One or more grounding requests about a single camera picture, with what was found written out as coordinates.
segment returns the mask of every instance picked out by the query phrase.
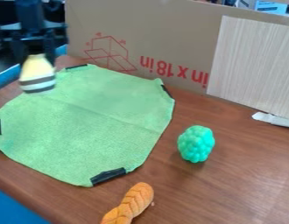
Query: green spiky ball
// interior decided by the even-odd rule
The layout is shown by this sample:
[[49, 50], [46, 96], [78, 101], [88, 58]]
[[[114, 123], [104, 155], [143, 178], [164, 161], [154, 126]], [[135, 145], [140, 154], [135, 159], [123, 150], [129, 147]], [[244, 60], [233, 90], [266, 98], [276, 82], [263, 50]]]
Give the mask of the green spiky ball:
[[192, 163], [204, 162], [214, 146], [212, 130], [203, 126], [192, 126], [178, 138], [181, 156]]

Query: cardboard box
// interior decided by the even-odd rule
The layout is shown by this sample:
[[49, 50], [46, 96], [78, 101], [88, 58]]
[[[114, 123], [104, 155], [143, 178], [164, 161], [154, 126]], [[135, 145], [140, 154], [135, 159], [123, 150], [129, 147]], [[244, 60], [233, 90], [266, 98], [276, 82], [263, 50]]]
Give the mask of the cardboard box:
[[67, 0], [68, 53], [205, 93], [222, 15], [289, 25], [289, 17], [188, 0]]
[[278, 15], [285, 15], [288, 5], [286, 3], [274, 3], [258, 0], [239, 0], [238, 7]]

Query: green towel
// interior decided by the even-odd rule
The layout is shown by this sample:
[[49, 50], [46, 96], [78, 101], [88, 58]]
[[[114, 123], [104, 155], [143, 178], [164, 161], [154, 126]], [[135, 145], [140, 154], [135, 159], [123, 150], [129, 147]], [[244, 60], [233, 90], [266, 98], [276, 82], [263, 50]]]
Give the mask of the green towel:
[[22, 94], [0, 109], [0, 150], [53, 178], [93, 186], [139, 167], [173, 106], [160, 79], [93, 65], [64, 69], [52, 93]]

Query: orange braided toy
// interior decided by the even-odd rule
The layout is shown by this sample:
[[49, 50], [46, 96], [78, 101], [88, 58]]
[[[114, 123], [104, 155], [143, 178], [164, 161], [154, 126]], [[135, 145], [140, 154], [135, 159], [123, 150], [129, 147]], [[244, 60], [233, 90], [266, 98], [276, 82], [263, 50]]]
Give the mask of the orange braided toy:
[[146, 183], [134, 185], [124, 196], [121, 204], [102, 218], [101, 224], [130, 224], [132, 219], [141, 214], [154, 197], [152, 187]]

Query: wooden table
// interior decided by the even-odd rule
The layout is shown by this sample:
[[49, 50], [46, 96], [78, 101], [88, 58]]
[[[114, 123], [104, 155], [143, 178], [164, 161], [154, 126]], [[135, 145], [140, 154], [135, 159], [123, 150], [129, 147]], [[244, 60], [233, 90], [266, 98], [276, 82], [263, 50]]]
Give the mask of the wooden table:
[[[58, 67], [82, 63], [63, 57]], [[289, 224], [289, 129], [251, 118], [256, 111], [168, 88], [173, 120], [143, 166], [92, 188], [59, 182], [17, 164], [0, 152], [0, 189], [53, 223], [99, 223], [139, 181], [155, 190], [150, 206], [133, 223]], [[0, 107], [18, 95], [0, 90]], [[200, 124], [215, 133], [208, 161], [191, 164], [177, 151], [177, 137]]]

